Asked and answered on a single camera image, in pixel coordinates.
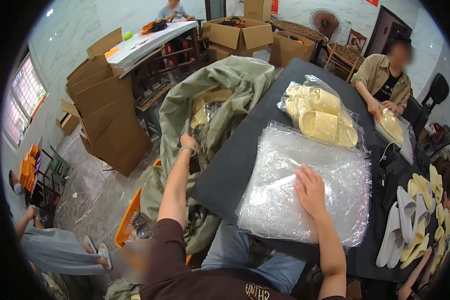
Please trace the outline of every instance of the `round woven tray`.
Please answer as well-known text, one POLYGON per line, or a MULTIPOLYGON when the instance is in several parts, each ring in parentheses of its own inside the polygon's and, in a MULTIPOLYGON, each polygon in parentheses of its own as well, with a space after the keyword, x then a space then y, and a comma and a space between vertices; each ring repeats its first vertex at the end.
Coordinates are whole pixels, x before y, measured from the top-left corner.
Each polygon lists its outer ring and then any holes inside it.
POLYGON ((323 40, 324 43, 328 43, 328 38, 323 34, 317 32, 316 30, 313 30, 312 28, 297 23, 288 21, 273 21, 271 22, 271 26, 280 30, 286 30, 291 33, 296 33, 299 36, 306 37, 307 39, 310 39, 312 41, 320 42, 321 40, 323 40))
MULTIPOLYGON (((334 48, 334 46, 335 46, 335 43, 327 44, 328 53, 332 52, 332 49, 334 48)), ((353 51, 352 49, 345 47, 344 45, 340 45, 340 44, 337 44, 337 47, 336 47, 333 55, 338 57, 344 63, 348 64, 350 67, 353 67, 355 60, 358 58, 355 69, 360 68, 363 61, 365 60, 365 57, 361 56, 359 53, 353 51)))

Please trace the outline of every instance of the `red poster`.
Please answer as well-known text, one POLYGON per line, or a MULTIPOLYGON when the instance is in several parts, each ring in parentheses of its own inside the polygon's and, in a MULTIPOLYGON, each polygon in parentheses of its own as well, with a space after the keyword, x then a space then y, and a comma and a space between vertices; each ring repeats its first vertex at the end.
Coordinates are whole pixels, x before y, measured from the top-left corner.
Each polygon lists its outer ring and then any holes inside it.
POLYGON ((278 0, 271 0, 271 13, 278 14, 278 0))
POLYGON ((378 6, 378 0, 366 0, 366 1, 370 2, 371 4, 373 4, 375 6, 378 6))

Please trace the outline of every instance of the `floor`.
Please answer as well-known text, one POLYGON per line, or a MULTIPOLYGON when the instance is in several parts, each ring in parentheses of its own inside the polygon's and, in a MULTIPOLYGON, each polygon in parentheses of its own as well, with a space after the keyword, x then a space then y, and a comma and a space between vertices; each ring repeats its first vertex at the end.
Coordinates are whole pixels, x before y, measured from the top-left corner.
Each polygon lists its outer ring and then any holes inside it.
MULTIPOLYGON (((254 53, 255 58, 269 61, 270 50, 254 53)), ((282 68, 277 68, 280 75, 282 68)), ((169 75, 174 82, 180 82, 187 74, 169 75)), ((161 102, 154 107, 156 115, 161 102)), ((155 136, 150 149, 144 154, 132 173, 125 177, 84 149, 78 125, 71 135, 65 136, 57 147, 58 153, 71 165, 71 171, 55 211, 55 224, 58 228, 72 231, 79 241, 88 235, 97 246, 105 243, 112 256, 112 262, 119 249, 114 243, 115 233, 120 221, 139 187, 140 175, 160 157, 160 140, 155 136)), ((93 285, 93 298, 101 299, 107 285, 120 277, 116 269, 106 271, 102 276, 90 276, 93 285)))

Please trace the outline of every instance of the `brown t-shirt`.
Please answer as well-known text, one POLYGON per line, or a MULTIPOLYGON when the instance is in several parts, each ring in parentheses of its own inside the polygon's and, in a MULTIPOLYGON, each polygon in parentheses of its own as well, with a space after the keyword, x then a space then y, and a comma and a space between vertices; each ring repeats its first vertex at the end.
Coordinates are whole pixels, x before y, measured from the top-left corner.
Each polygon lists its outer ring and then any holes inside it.
MULTIPOLYGON (((175 220, 158 221, 152 239, 150 269, 140 285, 140 298, 152 299, 233 299, 293 300, 263 276, 247 269, 216 269, 192 272, 185 265, 182 226, 175 220)), ((327 300, 342 300, 341 296, 327 300)))

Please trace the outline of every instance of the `bangle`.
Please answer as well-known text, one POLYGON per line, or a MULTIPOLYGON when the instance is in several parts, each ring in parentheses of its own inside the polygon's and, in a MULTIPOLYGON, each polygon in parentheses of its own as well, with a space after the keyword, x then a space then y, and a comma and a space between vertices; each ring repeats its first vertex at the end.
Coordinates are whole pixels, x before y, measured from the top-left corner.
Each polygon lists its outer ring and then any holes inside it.
POLYGON ((190 170, 190 165, 187 162, 184 162, 183 160, 179 160, 179 161, 175 162, 175 165, 176 164, 184 165, 190 170))
POLYGON ((193 153, 192 153, 191 157, 194 157, 197 154, 197 149, 195 149, 195 147, 183 146, 178 151, 178 155, 180 155, 180 152, 182 152, 183 149, 191 149, 191 150, 193 150, 193 153))

